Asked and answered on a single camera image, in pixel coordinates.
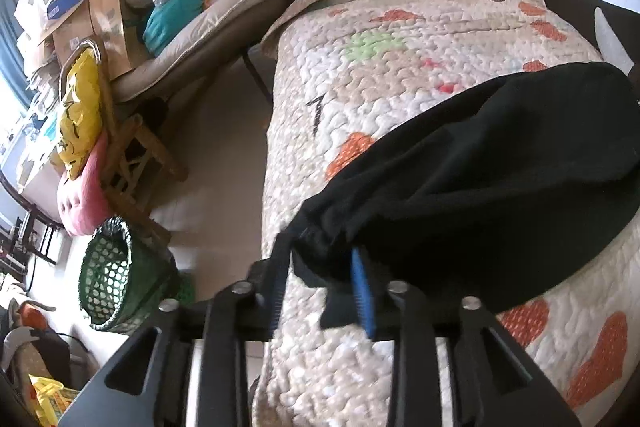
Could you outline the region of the patterned quilted bedspread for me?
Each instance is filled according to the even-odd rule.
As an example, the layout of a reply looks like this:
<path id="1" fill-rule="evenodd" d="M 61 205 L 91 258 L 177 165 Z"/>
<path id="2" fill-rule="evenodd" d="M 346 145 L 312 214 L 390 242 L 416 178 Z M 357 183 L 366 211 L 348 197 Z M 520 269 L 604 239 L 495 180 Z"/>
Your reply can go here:
<path id="1" fill-rule="evenodd" d="M 262 248 L 376 140 L 491 78 L 599 58 L 544 0 L 295 0 L 265 35 L 277 60 Z M 326 294 L 286 285 L 250 405 L 258 426 L 382 426 L 393 349 L 322 329 Z M 639 225 L 565 282 L 500 314 L 582 425 L 616 425 L 639 372 Z"/>

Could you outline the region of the black pants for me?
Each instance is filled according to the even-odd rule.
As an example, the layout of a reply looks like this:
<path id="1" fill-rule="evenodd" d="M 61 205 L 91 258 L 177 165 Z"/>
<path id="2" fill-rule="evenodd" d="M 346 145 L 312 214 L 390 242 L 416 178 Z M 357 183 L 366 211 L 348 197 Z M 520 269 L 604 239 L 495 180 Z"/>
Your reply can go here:
<path id="1" fill-rule="evenodd" d="M 639 208 L 639 103 L 619 69 L 485 81 L 376 140 L 300 206 L 273 250 L 356 320 L 352 256 L 448 310 L 503 312 L 582 269 Z"/>

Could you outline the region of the blue curtain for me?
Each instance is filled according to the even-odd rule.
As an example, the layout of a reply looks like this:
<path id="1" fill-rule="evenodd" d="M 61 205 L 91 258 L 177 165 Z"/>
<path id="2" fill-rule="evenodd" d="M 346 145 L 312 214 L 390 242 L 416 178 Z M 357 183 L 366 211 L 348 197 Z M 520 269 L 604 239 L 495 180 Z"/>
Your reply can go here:
<path id="1" fill-rule="evenodd" d="M 24 73 L 24 58 L 17 47 L 17 39 L 23 28 L 15 18 L 17 0 L 1 0 L 1 76 L 8 84 L 11 92 L 22 109 L 29 109 L 34 95 L 28 89 L 27 77 Z"/>

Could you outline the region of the yellow plush toy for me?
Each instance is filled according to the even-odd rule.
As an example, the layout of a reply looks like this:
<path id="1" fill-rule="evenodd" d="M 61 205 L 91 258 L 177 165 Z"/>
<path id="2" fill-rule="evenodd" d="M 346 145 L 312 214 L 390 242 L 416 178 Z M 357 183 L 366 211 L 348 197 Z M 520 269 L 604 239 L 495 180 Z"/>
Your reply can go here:
<path id="1" fill-rule="evenodd" d="M 67 176 L 75 180 L 102 130 L 99 69 L 93 50 L 82 50 L 60 80 L 56 150 Z"/>

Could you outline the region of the brown paper bag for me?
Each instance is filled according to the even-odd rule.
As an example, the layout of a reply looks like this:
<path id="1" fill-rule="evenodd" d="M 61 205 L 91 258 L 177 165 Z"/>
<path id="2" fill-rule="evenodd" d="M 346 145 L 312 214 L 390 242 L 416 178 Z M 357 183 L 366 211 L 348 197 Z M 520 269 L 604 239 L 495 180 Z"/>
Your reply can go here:
<path id="1" fill-rule="evenodd" d="M 106 51 L 111 80 L 128 74 L 150 57 L 138 38 L 141 17 L 125 0 L 89 0 L 89 8 L 92 28 Z"/>

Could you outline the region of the green mesh waste basket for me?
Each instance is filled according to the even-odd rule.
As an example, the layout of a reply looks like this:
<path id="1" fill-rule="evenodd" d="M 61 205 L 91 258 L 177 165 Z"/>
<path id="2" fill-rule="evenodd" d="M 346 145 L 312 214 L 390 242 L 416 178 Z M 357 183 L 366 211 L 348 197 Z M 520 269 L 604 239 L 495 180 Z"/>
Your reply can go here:
<path id="1" fill-rule="evenodd" d="M 195 303 L 192 275 L 181 271 L 171 251 L 121 217 L 94 231 L 79 272 L 79 306 L 98 332 L 129 335 L 160 302 Z"/>

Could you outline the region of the pink cushion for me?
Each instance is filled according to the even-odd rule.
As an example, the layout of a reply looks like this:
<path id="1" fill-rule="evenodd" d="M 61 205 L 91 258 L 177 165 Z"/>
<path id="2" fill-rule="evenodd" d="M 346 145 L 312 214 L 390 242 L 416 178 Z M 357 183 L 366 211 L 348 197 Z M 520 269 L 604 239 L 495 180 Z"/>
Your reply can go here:
<path id="1" fill-rule="evenodd" d="M 81 174 L 71 180 L 64 173 L 58 184 L 58 213 L 70 236 L 92 235 L 105 220 L 114 215 L 101 184 L 107 147 L 108 135 L 102 131 Z"/>

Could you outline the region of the wooden chair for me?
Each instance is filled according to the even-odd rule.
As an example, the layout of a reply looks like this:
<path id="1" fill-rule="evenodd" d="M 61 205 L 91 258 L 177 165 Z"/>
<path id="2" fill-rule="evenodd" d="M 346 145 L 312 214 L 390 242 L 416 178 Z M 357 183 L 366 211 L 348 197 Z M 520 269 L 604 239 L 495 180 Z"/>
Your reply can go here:
<path id="1" fill-rule="evenodd" d="M 108 79 L 107 56 L 104 46 L 96 36 L 82 39 L 64 63 L 61 74 L 68 71 L 80 52 L 92 49 L 99 69 L 101 90 L 102 131 L 108 135 L 105 166 L 101 173 L 103 192 L 110 203 L 114 215 L 124 218 L 146 233 L 167 244 L 170 232 L 151 219 L 149 209 L 141 209 L 134 199 L 142 172 L 150 160 L 160 164 L 160 169 L 168 172 L 180 182 L 186 181 L 186 167 L 169 153 L 157 135 L 145 124 L 139 114 L 120 121 L 114 111 L 111 83 Z M 58 77 L 58 91 L 61 94 L 61 74 Z"/>

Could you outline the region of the beige lounge cushion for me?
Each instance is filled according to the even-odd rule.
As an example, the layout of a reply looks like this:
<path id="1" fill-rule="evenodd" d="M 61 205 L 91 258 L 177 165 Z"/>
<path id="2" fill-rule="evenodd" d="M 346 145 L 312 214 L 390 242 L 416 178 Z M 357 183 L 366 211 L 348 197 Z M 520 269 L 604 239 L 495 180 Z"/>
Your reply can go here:
<path id="1" fill-rule="evenodd" d="M 235 61 L 262 41 L 288 0 L 218 0 L 186 25 L 162 53 L 112 82 L 114 101 L 125 104 L 173 95 Z"/>

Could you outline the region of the teal folded cloth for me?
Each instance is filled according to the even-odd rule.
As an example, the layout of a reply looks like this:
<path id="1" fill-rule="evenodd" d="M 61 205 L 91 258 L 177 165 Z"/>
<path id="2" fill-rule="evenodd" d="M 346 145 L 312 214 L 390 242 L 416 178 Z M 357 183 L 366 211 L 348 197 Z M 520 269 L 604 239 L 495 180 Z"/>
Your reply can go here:
<path id="1" fill-rule="evenodd" d="M 195 17 L 203 12 L 205 0 L 167 0 L 151 12 L 142 41 L 149 54 L 158 57 Z"/>

